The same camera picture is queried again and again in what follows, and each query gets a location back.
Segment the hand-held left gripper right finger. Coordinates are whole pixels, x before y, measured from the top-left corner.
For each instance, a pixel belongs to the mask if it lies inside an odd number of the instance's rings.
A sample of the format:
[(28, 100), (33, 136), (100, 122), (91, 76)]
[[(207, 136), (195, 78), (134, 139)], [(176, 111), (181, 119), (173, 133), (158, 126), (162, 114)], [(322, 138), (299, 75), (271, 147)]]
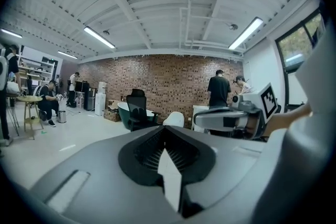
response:
[(175, 129), (207, 144), (216, 154), (216, 163), (208, 176), (186, 186), (191, 201), (203, 208), (224, 198), (252, 168), (265, 146), (264, 142), (213, 136), (177, 126)]

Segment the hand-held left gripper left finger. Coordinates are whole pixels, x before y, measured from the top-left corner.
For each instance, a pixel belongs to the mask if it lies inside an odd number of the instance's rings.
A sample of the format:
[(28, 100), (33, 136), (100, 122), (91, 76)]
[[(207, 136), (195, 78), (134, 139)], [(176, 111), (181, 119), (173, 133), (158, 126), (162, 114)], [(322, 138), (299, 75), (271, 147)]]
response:
[(120, 168), (118, 154), (124, 144), (143, 134), (132, 132), (92, 143), (42, 176), (31, 193), (46, 202), (75, 170), (89, 178), (64, 216), (80, 224), (173, 224), (178, 213), (160, 186), (142, 186)]

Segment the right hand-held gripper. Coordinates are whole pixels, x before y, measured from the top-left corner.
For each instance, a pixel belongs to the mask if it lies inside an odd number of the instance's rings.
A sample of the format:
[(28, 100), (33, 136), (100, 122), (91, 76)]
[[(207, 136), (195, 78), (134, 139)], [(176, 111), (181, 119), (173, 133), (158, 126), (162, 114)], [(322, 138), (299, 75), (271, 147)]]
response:
[(272, 85), (245, 95), (247, 101), (233, 103), (232, 108), (214, 108), (195, 114), (195, 125), (216, 131), (243, 129), (250, 114), (259, 116), (258, 129), (254, 136), (262, 136), (268, 121), (278, 110), (278, 103)]

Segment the person's right forearm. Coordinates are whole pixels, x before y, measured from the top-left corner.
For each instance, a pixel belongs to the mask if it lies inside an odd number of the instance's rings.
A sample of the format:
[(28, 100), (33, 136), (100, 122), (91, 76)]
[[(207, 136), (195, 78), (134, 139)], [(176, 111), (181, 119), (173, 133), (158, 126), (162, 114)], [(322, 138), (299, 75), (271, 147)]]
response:
[(268, 121), (263, 136), (270, 137), (272, 132), (279, 129), (288, 129), (289, 126), (297, 119), (309, 116), (311, 107), (306, 103), (290, 112), (274, 114)]

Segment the person's right hand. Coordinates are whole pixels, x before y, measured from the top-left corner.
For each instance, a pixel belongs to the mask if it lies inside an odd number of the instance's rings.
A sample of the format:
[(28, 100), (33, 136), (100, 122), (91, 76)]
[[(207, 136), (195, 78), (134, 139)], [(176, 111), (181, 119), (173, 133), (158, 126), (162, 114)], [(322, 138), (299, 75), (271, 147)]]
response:
[(250, 114), (248, 117), (247, 124), (245, 126), (246, 134), (248, 137), (254, 136), (256, 130), (258, 129), (259, 116), (257, 114)]

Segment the white vanity cabinet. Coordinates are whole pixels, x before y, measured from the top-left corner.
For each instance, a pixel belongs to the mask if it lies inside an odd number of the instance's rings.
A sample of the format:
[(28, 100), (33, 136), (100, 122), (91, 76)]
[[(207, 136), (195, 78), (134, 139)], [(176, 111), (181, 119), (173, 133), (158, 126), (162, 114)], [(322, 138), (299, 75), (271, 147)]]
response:
[(208, 106), (204, 106), (204, 105), (193, 105), (193, 116), (192, 116), (192, 126), (191, 126), (191, 129), (193, 131), (196, 131), (196, 132), (201, 132), (201, 133), (204, 133), (204, 128), (201, 128), (199, 127), (198, 125), (196, 125), (194, 123), (194, 116), (195, 114), (199, 113), (199, 112), (202, 112), (202, 111), (205, 111), (205, 110), (208, 110), (209, 107)]

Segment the printed cardboard box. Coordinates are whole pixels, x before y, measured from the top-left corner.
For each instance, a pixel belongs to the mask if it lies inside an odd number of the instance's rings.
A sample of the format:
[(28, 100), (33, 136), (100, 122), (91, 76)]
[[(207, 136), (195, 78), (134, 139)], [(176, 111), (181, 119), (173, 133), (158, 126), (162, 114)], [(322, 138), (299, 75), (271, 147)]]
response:
[(119, 110), (118, 109), (105, 109), (103, 117), (112, 122), (121, 121)]

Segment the green and white bathtub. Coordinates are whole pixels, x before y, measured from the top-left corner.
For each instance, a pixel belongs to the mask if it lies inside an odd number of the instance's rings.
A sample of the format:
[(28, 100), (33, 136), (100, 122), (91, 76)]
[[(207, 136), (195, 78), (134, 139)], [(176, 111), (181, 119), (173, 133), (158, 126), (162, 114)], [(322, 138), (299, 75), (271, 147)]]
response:
[[(119, 102), (118, 111), (119, 111), (121, 121), (124, 124), (125, 128), (128, 130), (131, 130), (130, 123), (129, 123), (130, 113), (129, 113), (128, 104), (126, 102)], [(146, 113), (147, 113), (148, 120), (157, 122), (157, 116), (151, 110), (147, 110)]]

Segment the white water dispenser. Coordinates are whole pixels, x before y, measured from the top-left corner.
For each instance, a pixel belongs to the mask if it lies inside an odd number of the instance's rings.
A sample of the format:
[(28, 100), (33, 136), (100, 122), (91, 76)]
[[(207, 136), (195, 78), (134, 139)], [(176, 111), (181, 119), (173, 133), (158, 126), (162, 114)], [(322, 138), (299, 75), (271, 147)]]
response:
[(99, 82), (95, 98), (95, 115), (103, 116), (106, 104), (106, 83)]

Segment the black mesh office chair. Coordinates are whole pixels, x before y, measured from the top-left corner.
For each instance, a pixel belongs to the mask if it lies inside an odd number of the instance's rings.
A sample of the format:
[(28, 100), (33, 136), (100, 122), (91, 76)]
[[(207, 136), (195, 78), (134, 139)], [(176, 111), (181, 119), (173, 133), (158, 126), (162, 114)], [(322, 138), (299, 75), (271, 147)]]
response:
[(143, 90), (132, 89), (132, 93), (126, 96), (126, 101), (130, 113), (128, 124), (131, 132), (160, 125), (157, 122), (159, 112), (151, 112), (150, 118), (147, 116), (146, 96)]

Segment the black mini fridge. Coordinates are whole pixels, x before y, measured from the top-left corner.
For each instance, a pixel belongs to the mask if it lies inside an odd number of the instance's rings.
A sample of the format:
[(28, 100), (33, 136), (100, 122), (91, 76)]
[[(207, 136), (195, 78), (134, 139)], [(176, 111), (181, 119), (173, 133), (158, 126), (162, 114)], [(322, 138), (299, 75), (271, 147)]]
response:
[(86, 111), (94, 110), (96, 93), (97, 93), (96, 88), (88, 88), (87, 91), (85, 92), (84, 109)]

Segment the tall black cabinet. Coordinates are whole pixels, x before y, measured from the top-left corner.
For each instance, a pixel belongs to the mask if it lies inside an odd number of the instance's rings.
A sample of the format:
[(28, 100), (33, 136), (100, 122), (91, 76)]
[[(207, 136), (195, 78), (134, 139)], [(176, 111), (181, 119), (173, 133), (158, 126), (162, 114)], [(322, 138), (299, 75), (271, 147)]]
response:
[(78, 108), (83, 108), (85, 103), (85, 94), (89, 89), (87, 81), (77, 81), (75, 85), (75, 102)]

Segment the ceiling tube light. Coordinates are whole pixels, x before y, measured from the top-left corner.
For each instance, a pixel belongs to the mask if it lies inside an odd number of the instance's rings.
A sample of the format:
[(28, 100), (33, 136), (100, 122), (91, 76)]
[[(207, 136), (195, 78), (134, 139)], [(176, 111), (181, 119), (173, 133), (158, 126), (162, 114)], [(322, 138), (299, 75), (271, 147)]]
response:
[(255, 17), (252, 22), (245, 28), (245, 30), (233, 41), (232, 44), (228, 47), (229, 50), (235, 50), (238, 46), (244, 43), (244, 41), (252, 35), (262, 24), (264, 21)]
[(70, 54), (68, 54), (68, 53), (62, 52), (62, 51), (58, 51), (58, 53), (61, 54), (61, 55), (63, 55), (63, 56), (72, 58), (72, 59), (78, 59), (77, 57), (75, 57), (75, 56), (73, 56), (73, 55), (70, 55)]
[(108, 40), (106, 40), (105, 38), (103, 38), (101, 35), (99, 35), (97, 32), (95, 32), (94, 30), (92, 30), (90, 27), (85, 27), (84, 31), (89, 34), (90, 36), (92, 36), (93, 38), (97, 39), (98, 41), (100, 41), (101, 43), (103, 43), (104, 45), (108, 46), (111, 49), (115, 48), (115, 45), (112, 44), (111, 42), (109, 42)]
[(0, 31), (3, 32), (3, 33), (6, 33), (6, 34), (8, 34), (8, 35), (17, 37), (17, 38), (22, 38), (22, 35), (17, 34), (17, 33), (15, 33), (15, 32), (12, 32), (12, 31), (10, 31), (10, 30), (4, 29), (4, 28), (0, 28)]

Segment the round wooden side table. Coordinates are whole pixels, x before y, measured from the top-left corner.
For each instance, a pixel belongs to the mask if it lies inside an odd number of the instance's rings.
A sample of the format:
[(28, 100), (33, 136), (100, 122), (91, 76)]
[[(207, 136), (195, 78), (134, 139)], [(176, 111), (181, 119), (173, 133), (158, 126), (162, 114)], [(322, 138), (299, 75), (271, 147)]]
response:
[[(33, 125), (39, 124), (41, 129), (44, 129), (37, 107), (38, 102), (41, 101), (42, 98), (35, 95), (27, 95), (25, 97), (18, 97), (17, 100), (24, 103), (24, 131), (27, 132), (26, 126), (28, 125), (30, 127), (30, 137), (32, 140), (35, 140)], [(31, 105), (36, 111), (36, 116), (31, 115)]]

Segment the dark framed window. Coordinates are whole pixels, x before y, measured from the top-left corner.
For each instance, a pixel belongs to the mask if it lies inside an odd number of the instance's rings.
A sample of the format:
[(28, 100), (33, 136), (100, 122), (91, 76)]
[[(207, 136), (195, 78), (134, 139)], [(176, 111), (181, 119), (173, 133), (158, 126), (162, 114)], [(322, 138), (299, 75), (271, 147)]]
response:
[(285, 72), (296, 71), (308, 59), (323, 30), (323, 18), (317, 9), (276, 39)]

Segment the white shelving unit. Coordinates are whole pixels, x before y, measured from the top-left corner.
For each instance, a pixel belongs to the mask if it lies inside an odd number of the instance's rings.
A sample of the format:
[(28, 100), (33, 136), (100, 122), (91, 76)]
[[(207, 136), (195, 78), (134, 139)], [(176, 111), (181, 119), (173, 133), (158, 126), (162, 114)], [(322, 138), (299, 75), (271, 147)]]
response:
[(18, 68), (23, 89), (28, 89), (27, 81), (29, 77), (32, 81), (32, 88), (46, 84), (53, 78), (54, 70), (56, 69), (54, 62), (47, 63), (25, 57), (19, 58)]

